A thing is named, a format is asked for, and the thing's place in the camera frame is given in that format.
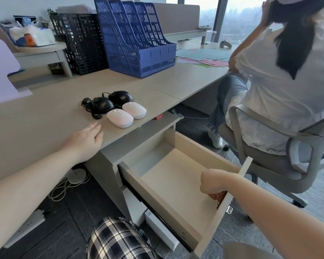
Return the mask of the long white power strip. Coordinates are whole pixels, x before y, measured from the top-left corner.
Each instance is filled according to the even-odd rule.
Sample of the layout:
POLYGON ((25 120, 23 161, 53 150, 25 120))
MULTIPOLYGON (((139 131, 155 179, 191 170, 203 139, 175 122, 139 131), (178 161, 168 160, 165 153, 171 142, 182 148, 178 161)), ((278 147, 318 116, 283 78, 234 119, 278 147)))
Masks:
POLYGON ((21 240, 24 236, 37 228, 45 221, 44 210, 37 209, 31 216, 22 224, 18 231, 4 244, 3 248, 7 249, 13 244, 21 240))

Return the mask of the beige desk drawer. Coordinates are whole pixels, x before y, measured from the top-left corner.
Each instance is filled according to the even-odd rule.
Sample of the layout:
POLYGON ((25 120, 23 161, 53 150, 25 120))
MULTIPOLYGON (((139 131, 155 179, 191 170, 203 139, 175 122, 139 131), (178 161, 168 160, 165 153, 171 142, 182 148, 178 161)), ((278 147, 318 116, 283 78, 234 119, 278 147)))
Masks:
POLYGON ((134 149, 118 164, 125 186, 153 212, 191 253, 201 259, 233 196, 220 205, 200 192, 200 176, 221 169, 244 176, 251 165, 229 162, 168 128, 134 149))

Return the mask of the grey raised desk shelf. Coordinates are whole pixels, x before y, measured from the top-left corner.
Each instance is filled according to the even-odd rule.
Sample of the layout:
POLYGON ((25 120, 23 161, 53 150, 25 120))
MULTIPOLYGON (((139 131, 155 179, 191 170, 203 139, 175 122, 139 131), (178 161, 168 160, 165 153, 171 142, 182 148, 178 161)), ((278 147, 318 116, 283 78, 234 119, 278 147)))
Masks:
POLYGON ((205 45, 206 42, 206 35, 208 31, 212 31, 211 27, 202 26, 199 27, 197 30, 192 31, 184 31, 178 33, 169 33, 164 34, 165 38, 170 42, 179 42, 185 40, 191 40, 194 38, 201 38, 201 45, 205 45))

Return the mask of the blue plastic file rack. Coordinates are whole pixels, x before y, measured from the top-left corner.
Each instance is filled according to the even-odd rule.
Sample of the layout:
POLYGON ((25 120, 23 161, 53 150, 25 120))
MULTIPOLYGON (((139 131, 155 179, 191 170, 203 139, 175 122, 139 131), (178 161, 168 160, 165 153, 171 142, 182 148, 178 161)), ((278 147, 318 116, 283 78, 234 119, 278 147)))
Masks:
POLYGON ((94 3, 110 70, 144 78, 175 66, 177 44, 165 38, 153 3, 94 3))

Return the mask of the small green potted plant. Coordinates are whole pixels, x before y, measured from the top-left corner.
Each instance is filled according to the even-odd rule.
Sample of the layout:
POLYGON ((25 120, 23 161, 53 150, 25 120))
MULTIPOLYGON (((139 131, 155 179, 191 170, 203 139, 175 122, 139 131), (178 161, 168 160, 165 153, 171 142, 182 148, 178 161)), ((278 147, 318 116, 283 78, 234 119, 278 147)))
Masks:
POLYGON ((42 28, 45 28, 45 29, 53 29, 53 19, 58 17, 59 14, 53 10, 52 8, 48 8, 47 9, 47 15, 48 15, 48 18, 41 18, 41 25, 42 25, 42 28))

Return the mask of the person's left forearm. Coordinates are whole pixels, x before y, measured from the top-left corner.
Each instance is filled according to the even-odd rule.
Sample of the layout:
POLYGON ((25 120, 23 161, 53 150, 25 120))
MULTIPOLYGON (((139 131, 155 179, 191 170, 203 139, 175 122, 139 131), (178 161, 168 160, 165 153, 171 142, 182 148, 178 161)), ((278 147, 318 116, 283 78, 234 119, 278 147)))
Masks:
POLYGON ((0 180, 0 248, 81 159, 80 151, 62 149, 0 180))

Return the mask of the white plastic bag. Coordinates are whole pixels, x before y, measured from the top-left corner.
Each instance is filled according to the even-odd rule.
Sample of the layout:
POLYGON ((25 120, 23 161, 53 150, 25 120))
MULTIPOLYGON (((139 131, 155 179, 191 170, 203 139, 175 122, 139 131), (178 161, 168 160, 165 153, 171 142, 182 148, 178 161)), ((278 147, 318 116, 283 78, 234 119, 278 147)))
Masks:
POLYGON ((18 47, 44 47, 57 43, 51 29, 40 28, 34 24, 10 27, 8 34, 18 47))

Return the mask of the plaid trouser leg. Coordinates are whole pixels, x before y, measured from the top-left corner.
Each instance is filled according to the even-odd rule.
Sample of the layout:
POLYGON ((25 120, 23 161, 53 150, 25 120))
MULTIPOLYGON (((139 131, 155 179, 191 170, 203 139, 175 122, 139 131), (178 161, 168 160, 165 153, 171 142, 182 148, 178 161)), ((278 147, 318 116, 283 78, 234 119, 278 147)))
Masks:
POLYGON ((134 222, 123 217, 101 220, 88 240, 86 259, 163 259, 134 222))

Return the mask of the person's right forearm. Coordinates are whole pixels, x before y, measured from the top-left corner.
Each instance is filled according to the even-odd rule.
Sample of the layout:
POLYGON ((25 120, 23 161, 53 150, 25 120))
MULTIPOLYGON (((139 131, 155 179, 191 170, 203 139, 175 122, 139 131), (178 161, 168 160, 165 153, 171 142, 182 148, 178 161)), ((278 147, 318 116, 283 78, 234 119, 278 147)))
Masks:
POLYGON ((224 187, 284 259, 324 259, 324 222, 238 174, 224 187))

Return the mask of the person's right hand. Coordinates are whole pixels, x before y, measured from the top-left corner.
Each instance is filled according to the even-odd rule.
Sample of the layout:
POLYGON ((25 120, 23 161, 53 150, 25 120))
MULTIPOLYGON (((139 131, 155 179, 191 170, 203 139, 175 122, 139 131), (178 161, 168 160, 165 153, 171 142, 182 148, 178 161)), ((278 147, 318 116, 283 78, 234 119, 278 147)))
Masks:
POLYGON ((200 191, 206 195, 227 191, 230 178, 231 173, 225 170, 205 170, 200 176, 200 191))

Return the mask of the white flat box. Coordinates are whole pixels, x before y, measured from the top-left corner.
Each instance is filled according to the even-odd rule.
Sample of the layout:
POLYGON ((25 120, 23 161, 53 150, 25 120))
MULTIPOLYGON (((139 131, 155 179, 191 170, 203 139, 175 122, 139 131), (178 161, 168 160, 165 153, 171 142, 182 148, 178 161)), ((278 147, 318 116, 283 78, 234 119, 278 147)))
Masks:
POLYGON ((174 251, 179 245, 177 238, 167 229, 166 226, 149 210, 144 213, 145 220, 150 228, 157 236, 168 246, 171 251, 174 251))

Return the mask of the black wired computer mouse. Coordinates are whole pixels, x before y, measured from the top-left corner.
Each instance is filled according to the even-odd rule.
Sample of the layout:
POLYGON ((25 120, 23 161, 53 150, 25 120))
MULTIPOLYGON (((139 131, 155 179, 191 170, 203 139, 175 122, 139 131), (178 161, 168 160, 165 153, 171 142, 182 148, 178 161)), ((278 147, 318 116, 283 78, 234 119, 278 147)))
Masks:
POLYGON ((102 97, 108 94, 107 98, 118 109, 122 109, 122 106, 126 103, 133 102, 133 97, 127 91, 114 91, 113 93, 103 92, 102 97))
POLYGON ((115 109, 115 105, 106 97, 96 97, 94 99, 84 98, 81 106, 91 113, 92 118, 99 120, 103 114, 115 109))

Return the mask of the grey office chair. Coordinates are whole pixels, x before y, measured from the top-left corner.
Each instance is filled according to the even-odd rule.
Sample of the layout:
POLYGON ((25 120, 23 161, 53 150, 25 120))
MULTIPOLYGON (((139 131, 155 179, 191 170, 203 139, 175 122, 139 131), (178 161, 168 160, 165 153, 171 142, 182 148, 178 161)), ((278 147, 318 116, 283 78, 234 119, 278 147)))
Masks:
POLYGON ((229 116, 232 129, 222 124, 219 127, 220 135, 242 165, 247 157, 253 159, 247 169, 252 182, 258 184, 260 178, 291 198, 295 206, 305 208, 307 201, 297 194, 306 192, 313 185, 318 172, 324 169, 324 119, 302 130, 292 131, 243 105, 230 107, 229 116), (286 155, 268 154, 249 147, 242 140, 238 111, 288 137, 286 155))

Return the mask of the grey drawer cabinet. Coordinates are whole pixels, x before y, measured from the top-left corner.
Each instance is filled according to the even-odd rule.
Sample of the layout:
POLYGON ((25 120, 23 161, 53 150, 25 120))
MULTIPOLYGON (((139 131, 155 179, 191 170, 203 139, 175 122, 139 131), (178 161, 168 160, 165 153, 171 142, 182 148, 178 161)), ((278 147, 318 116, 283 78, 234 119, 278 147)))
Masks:
POLYGON ((154 135, 160 134, 168 128, 175 130, 176 123, 183 118, 184 116, 180 113, 174 115, 170 112, 164 112, 160 119, 150 120, 104 147, 85 164, 124 217, 137 225, 145 220, 144 213, 147 207, 123 185, 118 164, 154 135))

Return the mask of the black plastic file rack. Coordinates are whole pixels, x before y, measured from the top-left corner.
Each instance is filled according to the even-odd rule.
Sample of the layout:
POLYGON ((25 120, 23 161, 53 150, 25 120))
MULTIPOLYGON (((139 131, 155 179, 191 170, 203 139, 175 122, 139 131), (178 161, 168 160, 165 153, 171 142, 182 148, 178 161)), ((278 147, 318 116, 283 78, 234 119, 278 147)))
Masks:
POLYGON ((56 40, 67 46, 73 73, 82 76, 109 68, 97 14, 57 14, 50 19, 56 40))

